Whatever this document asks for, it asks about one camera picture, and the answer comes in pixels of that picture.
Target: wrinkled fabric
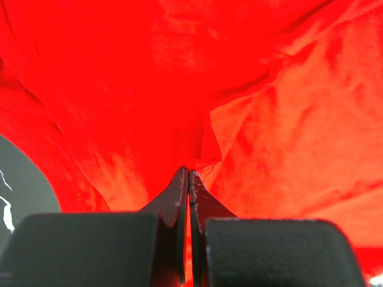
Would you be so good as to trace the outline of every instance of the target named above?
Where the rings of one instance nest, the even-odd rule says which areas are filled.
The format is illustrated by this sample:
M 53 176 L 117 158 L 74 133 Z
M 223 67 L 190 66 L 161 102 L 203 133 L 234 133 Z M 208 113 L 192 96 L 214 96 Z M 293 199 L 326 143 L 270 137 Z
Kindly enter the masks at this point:
M 337 223 L 376 276 L 382 4 L 1 0 L 0 134 L 63 212 L 137 210 L 187 166 L 238 216 Z

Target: black object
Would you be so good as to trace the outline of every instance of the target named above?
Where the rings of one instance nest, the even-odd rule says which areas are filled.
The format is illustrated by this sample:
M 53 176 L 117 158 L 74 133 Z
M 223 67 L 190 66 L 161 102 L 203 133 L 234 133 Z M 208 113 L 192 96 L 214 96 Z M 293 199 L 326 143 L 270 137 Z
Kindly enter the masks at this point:
M 0 259 L 0 286 L 180 286 L 188 192 L 195 286 L 366 286 L 335 225 L 239 219 L 184 168 L 139 212 L 27 218 Z
M 17 227 L 30 214 L 60 211 L 42 172 L 0 135 L 0 253 L 11 237 L 12 226 Z

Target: red fabric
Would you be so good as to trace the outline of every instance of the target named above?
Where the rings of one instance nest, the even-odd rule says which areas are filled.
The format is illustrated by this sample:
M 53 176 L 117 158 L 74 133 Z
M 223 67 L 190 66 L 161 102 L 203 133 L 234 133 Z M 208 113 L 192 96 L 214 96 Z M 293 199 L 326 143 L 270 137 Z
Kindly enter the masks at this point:
M 64 212 L 137 210 L 186 165 L 239 216 L 383 248 L 382 1 L 0 4 L 0 134 Z

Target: black metal jaw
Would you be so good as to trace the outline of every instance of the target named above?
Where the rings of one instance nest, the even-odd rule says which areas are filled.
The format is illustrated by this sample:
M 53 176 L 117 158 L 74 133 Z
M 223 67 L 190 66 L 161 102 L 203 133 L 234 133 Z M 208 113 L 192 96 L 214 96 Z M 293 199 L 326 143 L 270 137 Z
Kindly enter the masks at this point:
M 239 219 L 185 168 L 139 212 L 28 217 L 1 256 L 0 286 L 180 286 L 188 195 L 195 287 L 366 286 L 333 224 Z

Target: white marking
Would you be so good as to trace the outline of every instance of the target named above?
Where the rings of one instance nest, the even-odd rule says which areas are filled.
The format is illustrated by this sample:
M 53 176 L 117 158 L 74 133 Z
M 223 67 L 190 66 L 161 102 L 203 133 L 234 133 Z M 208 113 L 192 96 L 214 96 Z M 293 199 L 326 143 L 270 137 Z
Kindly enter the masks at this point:
M 371 287 L 383 287 L 383 273 L 370 279 Z
M 3 172 L 1 171 L 1 169 L 0 169 L 0 176 L 1 176 L 2 181 L 4 182 L 5 186 L 8 187 L 8 188 L 10 189 L 10 191 L 13 191 L 12 188 L 10 187 L 10 185 L 7 184 L 7 182 L 5 181 L 5 177 L 4 177 L 4 174 L 3 174 Z
M 0 199 L 4 201 L 5 206 L 4 206 L 4 215 L 3 215 L 3 220 L 5 226 L 11 231 L 11 233 L 14 231 L 14 226 L 12 222 L 12 212 L 11 212 L 11 203 L 3 198 L 3 196 L 0 196 Z

